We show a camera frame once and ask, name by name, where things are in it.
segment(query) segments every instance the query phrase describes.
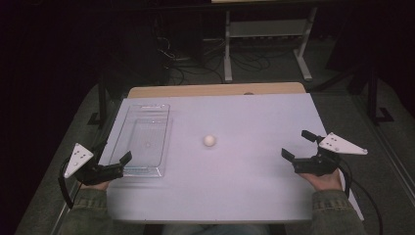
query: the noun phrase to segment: dark background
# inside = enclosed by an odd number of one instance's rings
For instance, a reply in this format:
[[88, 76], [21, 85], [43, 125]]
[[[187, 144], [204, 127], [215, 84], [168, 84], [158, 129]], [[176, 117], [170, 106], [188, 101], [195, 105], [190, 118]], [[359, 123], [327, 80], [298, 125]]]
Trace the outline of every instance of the dark background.
[[[160, 15], [91, 14], [72, 1], [9, 0], [0, 11], [2, 234], [14, 233], [77, 108], [101, 76], [113, 99], [132, 86], [164, 85], [158, 33], [194, 57], [200, 39], [223, 37], [218, 12], [170, 13], [155, 31]], [[338, 38], [329, 69], [344, 71], [369, 58], [415, 117], [413, 16], [403, 1], [327, 6], [319, 9], [311, 37]]]

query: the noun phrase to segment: sleeve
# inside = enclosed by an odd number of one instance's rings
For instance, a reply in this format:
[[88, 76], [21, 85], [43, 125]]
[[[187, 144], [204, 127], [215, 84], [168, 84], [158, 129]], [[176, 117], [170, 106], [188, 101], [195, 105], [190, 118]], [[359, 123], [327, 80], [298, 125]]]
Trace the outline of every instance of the sleeve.
[[81, 189], [61, 226], [61, 234], [113, 234], [113, 220], [107, 211], [107, 192]]
[[346, 194], [340, 190], [327, 190], [312, 196], [311, 234], [366, 235], [366, 232]]

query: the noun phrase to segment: ping pong ball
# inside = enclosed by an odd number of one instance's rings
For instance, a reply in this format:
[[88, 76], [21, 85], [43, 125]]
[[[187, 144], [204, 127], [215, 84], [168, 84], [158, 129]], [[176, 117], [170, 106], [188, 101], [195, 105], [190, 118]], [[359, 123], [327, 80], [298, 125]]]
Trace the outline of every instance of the ping pong ball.
[[211, 147], [216, 144], [216, 138], [213, 135], [207, 135], [204, 138], [204, 144], [208, 147]]

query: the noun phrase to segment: gray carpet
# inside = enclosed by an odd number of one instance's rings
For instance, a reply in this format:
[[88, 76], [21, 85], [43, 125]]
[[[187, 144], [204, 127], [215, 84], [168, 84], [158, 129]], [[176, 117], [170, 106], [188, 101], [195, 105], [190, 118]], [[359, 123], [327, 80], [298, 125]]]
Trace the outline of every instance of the gray carpet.
[[[269, 55], [267, 58], [270, 63], [269, 69], [266, 69], [268, 63], [266, 60], [260, 61], [262, 70], [257, 71], [248, 71], [252, 67], [239, 67], [233, 62], [234, 83], [298, 81], [306, 88], [321, 84], [337, 74], [335, 71], [324, 69], [332, 46], [333, 42], [330, 41], [309, 43], [305, 60], [314, 77], [313, 82], [302, 81], [293, 54], [285, 53], [292, 48], [283, 47], [266, 54]], [[235, 53], [235, 57], [244, 59], [242, 54]], [[221, 56], [218, 56], [206, 64], [206, 67], [215, 69], [216, 72], [197, 68], [183, 69], [191, 72], [184, 72], [184, 79], [178, 70], [172, 69], [171, 75], [176, 78], [172, 78], [170, 84], [219, 83], [219, 78], [223, 77], [223, 65], [220, 62]], [[190, 65], [190, 62], [176, 65]], [[315, 106], [328, 132], [335, 132], [369, 150], [368, 156], [344, 156], [344, 159], [351, 167], [353, 178], [365, 187], [379, 207], [384, 221], [384, 234], [412, 234], [415, 231], [414, 205], [411, 198], [407, 196], [410, 191], [405, 190], [404, 180], [400, 177], [401, 170], [396, 169], [395, 161], [391, 160], [391, 150], [404, 166], [407, 174], [414, 178], [415, 162], [412, 153], [415, 147], [411, 144], [415, 141], [414, 118], [399, 105], [393, 91], [381, 82], [379, 104], [391, 112], [395, 122], [381, 123], [380, 126], [373, 125], [364, 112], [365, 93], [360, 96], [348, 95], [346, 93], [347, 82], [348, 80], [345, 79], [324, 92], [313, 93]], [[116, 107], [117, 104], [110, 103], [110, 115], [116, 114]], [[61, 213], [65, 215], [66, 212], [63, 211], [64, 200], [57, 182], [61, 163], [69, 156], [74, 143], [90, 146], [105, 136], [111, 127], [111, 124], [108, 124], [104, 130], [98, 130], [97, 126], [88, 125], [87, 121], [90, 116], [96, 112], [98, 112], [98, 98], [95, 87], [85, 97], [77, 115], [73, 118], [72, 125], [45, 173], [17, 234], [56, 234], [59, 231], [58, 218]], [[378, 234], [378, 218], [368, 198], [355, 186], [352, 186], [352, 189], [365, 217], [364, 225], [368, 234]], [[308, 234], [308, 229], [308, 223], [288, 224], [287, 234]], [[143, 225], [116, 222], [115, 231], [120, 235], [142, 234]]]

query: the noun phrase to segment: person's arm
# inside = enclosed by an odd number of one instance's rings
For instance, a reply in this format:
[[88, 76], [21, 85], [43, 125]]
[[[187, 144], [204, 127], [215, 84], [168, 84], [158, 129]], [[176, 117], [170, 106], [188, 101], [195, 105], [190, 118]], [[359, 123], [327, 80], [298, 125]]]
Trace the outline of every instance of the person's arm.
[[108, 185], [81, 186], [61, 226], [62, 235], [113, 234], [113, 220], [107, 212]]
[[339, 170], [316, 176], [301, 174], [316, 192], [312, 195], [311, 235], [366, 235], [363, 224], [343, 191]]

